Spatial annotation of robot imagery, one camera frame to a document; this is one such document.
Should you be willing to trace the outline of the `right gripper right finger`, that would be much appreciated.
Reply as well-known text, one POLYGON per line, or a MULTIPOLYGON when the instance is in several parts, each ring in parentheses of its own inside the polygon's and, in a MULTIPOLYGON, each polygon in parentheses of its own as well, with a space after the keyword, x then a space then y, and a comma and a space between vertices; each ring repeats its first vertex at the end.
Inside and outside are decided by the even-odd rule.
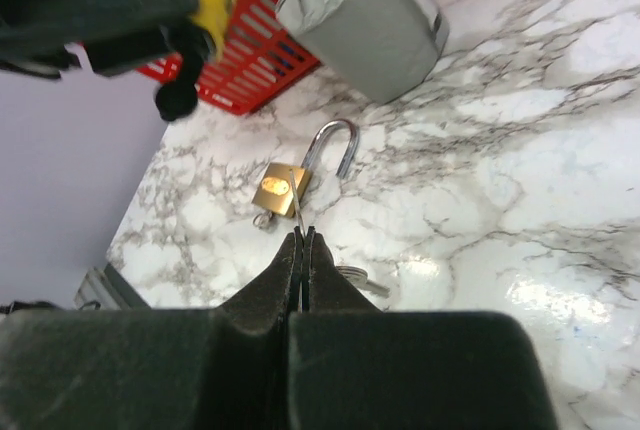
POLYGON ((364 297, 309 310, 303 298, 288 323, 290 428, 558 427, 531 339, 513 317, 382 312, 364 297))

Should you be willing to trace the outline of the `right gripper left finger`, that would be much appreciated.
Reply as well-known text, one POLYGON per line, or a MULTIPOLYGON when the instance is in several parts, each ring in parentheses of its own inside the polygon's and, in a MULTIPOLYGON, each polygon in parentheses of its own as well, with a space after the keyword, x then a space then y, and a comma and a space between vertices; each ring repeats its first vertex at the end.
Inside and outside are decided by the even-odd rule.
POLYGON ((304 241, 205 309, 21 309, 1 325, 5 429, 282 429, 304 241))

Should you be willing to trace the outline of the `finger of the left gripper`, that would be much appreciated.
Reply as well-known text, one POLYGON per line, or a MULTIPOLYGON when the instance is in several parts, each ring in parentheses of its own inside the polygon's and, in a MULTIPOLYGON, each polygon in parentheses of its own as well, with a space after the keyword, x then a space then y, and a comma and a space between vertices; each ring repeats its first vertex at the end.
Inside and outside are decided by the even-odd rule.
POLYGON ((79 67, 69 44, 84 47, 92 70, 115 76, 168 55, 170 31, 199 0, 1 0, 1 68, 58 80, 79 67))

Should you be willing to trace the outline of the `single key with ring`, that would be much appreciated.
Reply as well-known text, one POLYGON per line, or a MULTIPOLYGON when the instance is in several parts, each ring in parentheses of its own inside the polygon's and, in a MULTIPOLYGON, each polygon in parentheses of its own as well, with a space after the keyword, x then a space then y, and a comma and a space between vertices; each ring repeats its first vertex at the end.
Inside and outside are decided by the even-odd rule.
POLYGON ((270 232, 274 218, 275 214, 272 211, 265 210, 254 217, 252 224, 261 231, 270 232))

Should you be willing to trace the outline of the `brass padlock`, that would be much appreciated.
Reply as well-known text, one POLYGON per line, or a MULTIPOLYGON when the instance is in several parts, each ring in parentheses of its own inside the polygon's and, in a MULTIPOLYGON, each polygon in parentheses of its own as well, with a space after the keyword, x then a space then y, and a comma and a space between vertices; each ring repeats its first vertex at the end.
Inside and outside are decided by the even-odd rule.
POLYGON ((294 197, 301 198, 311 182, 312 167, 321 154, 324 144, 338 130, 347 130, 349 140, 336 176, 344 179, 354 160, 359 145, 359 128, 350 120, 335 119, 322 126, 313 137, 309 148, 298 166, 271 162, 253 196, 252 203, 262 209, 272 211, 275 216, 292 218, 295 213, 294 197))

